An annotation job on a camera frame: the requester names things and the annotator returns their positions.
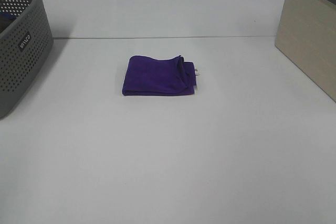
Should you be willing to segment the beige fabric storage box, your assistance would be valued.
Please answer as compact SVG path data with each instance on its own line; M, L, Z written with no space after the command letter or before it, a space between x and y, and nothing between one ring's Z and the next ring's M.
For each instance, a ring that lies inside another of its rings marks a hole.
M335 0L285 0L275 46L335 99Z

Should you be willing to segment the purple microfibre towel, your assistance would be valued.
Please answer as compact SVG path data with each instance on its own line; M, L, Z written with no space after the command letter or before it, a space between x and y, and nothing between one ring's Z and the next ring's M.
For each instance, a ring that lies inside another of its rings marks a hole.
M124 77L124 96L181 96L195 93L194 64L182 56L157 60L146 56L132 56Z

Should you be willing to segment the grey perforated plastic basket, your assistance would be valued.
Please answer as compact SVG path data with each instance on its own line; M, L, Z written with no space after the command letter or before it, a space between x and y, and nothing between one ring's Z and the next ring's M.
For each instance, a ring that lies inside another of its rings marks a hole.
M43 0L1 0L1 12L16 19L1 33L1 117L31 86L54 39Z

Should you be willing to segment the dark cloth inside basket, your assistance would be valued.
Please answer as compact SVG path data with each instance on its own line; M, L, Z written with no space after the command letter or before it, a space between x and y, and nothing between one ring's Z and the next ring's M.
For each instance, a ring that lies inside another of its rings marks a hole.
M2 33L15 19L16 16L10 13L0 13L0 33Z

